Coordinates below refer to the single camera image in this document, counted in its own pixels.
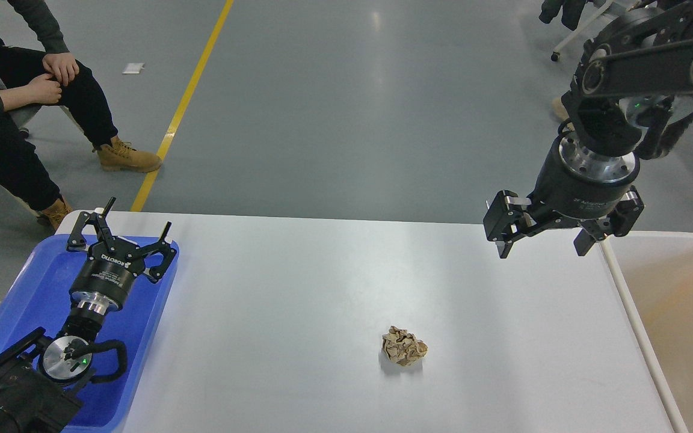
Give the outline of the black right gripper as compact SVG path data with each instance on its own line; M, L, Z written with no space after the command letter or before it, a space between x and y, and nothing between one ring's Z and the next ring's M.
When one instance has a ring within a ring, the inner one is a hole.
M483 219L485 236L505 259L520 239L559 228L564 218L580 220L574 248L583 257L610 235L626 236L641 216L644 203L633 186L640 168L633 153L605 156L583 146L576 134L562 134L529 197L497 192Z

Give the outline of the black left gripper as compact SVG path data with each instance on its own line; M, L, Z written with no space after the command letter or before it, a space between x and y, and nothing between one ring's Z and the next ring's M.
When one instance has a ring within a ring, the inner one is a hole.
M176 257L177 249L166 239L171 228L170 221L165 224L159 239L152 244L138 247L132 241L114 241L106 218L115 202L116 197L111 197L101 211L82 211L69 234L67 251L88 250L88 258L69 290L72 304L93 302L102 305L104 312L123 310L135 278L143 275L151 283L159 282ZM98 239L90 247L82 235L87 225L94 228ZM162 257L161 263L146 266L146 258L154 255Z

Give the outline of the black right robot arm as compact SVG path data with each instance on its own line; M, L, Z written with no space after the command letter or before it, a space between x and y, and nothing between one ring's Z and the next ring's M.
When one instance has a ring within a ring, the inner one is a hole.
M570 89L568 117L533 192L495 195L483 223L500 258L523 238L580 228L580 256L608 236L626 236L644 205L633 186L646 156L642 135L693 111L693 1L643 8L586 41Z

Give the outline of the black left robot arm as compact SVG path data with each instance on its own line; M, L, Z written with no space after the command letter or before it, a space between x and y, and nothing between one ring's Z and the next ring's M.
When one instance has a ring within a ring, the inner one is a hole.
M111 206L28 258L0 306L0 432L115 432L177 268L158 238L115 235Z

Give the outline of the seated person's right hand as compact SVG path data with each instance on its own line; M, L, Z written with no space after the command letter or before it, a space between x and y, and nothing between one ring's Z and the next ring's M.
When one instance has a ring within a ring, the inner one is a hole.
M44 73L32 79L25 87L25 98L28 103L54 105L61 100L61 84L55 76Z

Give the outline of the seated person's left hand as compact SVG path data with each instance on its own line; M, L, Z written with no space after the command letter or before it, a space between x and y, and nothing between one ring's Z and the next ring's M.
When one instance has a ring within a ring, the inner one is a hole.
M62 86L68 86L80 73L79 63L71 52L47 53L42 58L42 66Z

